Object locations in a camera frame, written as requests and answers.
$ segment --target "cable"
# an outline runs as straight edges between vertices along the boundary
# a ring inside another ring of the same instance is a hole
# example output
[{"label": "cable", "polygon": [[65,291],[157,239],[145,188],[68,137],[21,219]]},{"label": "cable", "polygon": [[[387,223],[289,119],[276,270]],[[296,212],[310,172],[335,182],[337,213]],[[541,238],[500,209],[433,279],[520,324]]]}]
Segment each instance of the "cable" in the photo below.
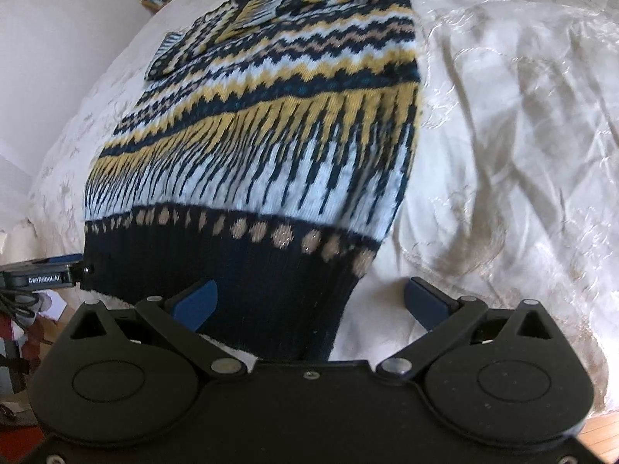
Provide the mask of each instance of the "cable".
[{"label": "cable", "polygon": [[[16,296],[22,296],[20,302],[15,301]],[[14,291],[3,288],[0,290],[0,313],[9,316],[9,318],[19,326],[25,334],[28,334],[28,330],[21,323],[20,319],[35,319],[36,312],[32,310],[41,301],[41,297],[38,293],[25,293],[24,291]],[[44,338],[37,338],[37,340],[46,345],[53,345],[53,342],[45,340]]]}]

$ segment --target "patterned knit sweater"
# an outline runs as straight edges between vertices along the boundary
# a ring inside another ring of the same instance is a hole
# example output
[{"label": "patterned knit sweater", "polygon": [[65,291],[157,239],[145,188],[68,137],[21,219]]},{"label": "patterned knit sweater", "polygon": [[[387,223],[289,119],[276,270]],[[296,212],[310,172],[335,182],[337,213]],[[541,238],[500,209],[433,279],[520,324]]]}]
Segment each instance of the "patterned knit sweater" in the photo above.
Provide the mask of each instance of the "patterned knit sweater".
[{"label": "patterned knit sweater", "polygon": [[168,33],[85,190],[82,287],[130,303],[208,277],[200,329],[326,359],[404,197],[409,0],[229,0]]}]

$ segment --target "white satin bedspread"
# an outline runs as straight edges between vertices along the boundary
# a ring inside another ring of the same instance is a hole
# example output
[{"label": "white satin bedspread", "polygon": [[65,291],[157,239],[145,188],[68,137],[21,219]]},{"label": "white satin bedspread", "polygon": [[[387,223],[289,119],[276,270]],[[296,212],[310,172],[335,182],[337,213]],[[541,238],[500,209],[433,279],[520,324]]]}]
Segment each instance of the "white satin bedspread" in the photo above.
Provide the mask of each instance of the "white satin bedspread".
[{"label": "white satin bedspread", "polygon": [[[175,0],[84,99],[32,190],[44,253],[83,249],[89,167],[163,35],[223,1]],[[402,287],[423,275],[495,307],[541,300],[593,377],[595,412],[619,409],[619,0],[412,2],[425,86],[417,156],[332,359],[376,362],[419,337]]]}]

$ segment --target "wooden floor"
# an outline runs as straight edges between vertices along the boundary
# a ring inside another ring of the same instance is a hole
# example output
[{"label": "wooden floor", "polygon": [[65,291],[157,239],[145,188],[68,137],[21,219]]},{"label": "wooden floor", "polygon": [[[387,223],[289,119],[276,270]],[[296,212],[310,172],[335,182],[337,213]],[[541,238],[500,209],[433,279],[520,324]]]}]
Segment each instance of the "wooden floor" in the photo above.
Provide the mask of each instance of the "wooden floor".
[{"label": "wooden floor", "polygon": [[590,419],[580,440],[604,462],[619,460],[619,413]]}]

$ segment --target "wall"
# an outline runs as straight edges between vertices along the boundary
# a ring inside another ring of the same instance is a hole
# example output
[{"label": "wall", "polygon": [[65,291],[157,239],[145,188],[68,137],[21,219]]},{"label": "wall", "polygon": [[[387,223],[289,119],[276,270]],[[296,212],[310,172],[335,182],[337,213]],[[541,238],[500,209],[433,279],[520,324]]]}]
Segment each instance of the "wall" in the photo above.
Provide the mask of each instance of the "wall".
[{"label": "wall", "polygon": [[140,0],[0,0],[0,229],[81,99],[151,17]]}]

